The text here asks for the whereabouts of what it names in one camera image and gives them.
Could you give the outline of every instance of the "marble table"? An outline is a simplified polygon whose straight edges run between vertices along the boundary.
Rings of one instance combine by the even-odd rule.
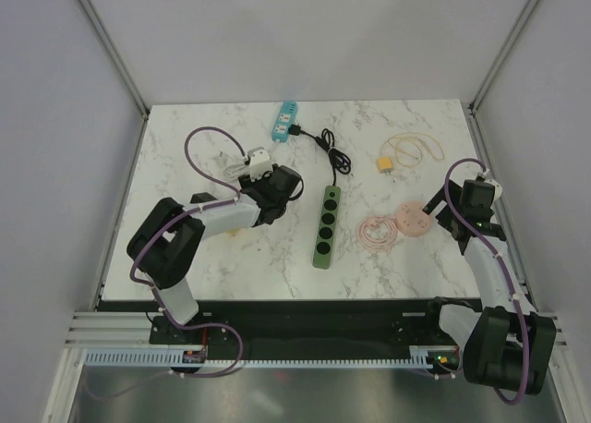
[[[279,103],[152,108],[106,272],[103,301],[152,299],[148,288],[129,280],[126,245],[159,199],[170,196],[188,203],[197,192],[207,191],[218,199],[232,195],[188,165],[183,152],[187,134],[195,127],[216,126],[232,133],[245,150],[270,147],[279,108]],[[478,296],[474,275],[457,244],[435,222],[420,238],[399,234],[390,252],[370,253],[356,238],[356,228],[367,216],[393,214],[407,200],[429,200],[453,162],[476,156],[459,101],[299,103],[296,121],[312,134],[331,129],[337,147],[353,161],[351,175],[337,176],[343,194],[330,269],[315,269],[311,262],[321,198],[332,182],[332,171],[326,153],[312,139],[291,137],[272,157],[302,175],[304,194],[271,226],[202,242],[187,275],[196,299]],[[436,138],[445,160],[436,162],[427,154],[417,167],[398,166],[391,175],[379,174],[376,159],[382,142],[409,131]],[[198,134],[190,148],[201,168],[217,176],[238,157],[235,146],[214,132]],[[454,173],[454,179],[462,182],[475,171],[476,166],[468,164]]]

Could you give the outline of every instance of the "pink cable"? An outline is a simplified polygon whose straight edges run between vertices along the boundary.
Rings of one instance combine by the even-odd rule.
[[[378,229],[381,224],[385,224],[388,232],[384,238],[372,238],[368,229]],[[357,240],[369,252],[387,252],[394,246],[398,229],[393,218],[370,216],[366,218],[357,227]]]

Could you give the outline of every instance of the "metal floor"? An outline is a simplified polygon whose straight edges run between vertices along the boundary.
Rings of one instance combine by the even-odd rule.
[[[159,369],[85,368],[92,391],[107,395]],[[165,376],[108,402],[78,394],[79,423],[564,422],[551,379],[518,406],[494,391],[387,369],[242,369],[219,379]]]

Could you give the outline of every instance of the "blue power strip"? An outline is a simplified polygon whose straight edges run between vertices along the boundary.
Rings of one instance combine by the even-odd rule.
[[[281,143],[287,141],[287,137],[289,137],[289,127],[295,122],[296,115],[296,102],[284,102],[281,105],[281,109],[277,115],[277,121],[275,121],[273,131],[271,132],[271,138],[273,141],[279,140]]]

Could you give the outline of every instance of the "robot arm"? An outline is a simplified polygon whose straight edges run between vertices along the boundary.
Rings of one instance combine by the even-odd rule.
[[[508,255],[501,226],[490,222],[495,186],[478,177],[466,180],[463,187],[451,182],[450,189],[452,203],[460,214],[478,232],[488,236],[488,241],[499,251],[498,255]],[[431,214],[443,200],[443,190],[440,190],[424,212]],[[465,378],[476,384],[518,391],[523,368],[520,326],[514,305],[514,300],[518,300],[525,316],[530,347],[525,393],[539,393],[556,337],[554,322],[550,318],[539,317],[519,289],[511,295],[496,256],[456,221],[449,206],[443,208],[436,218],[458,242],[460,252],[476,278],[482,301],[483,311],[477,313],[462,302],[445,298],[438,300],[439,327],[460,347]],[[509,262],[506,265],[513,286],[519,286],[513,268]]]
[[[187,211],[195,206],[202,209],[175,223],[167,231],[172,238],[158,238],[139,263],[169,313],[181,324],[199,312],[186,279],[199,243],[227,231],[272,224],[285,213],[287,202],[295,199],[292,193],[302,178],[288,167],[274,165],[258,179],[244,175],[238,181],[241,197],[225,206],[208,210],[208,205],[219,201],[208,193],[194,195]],[[161,199],[129,241],[127,255],[135,260],[148,241],[183,212],[183,206],[173,199]]]

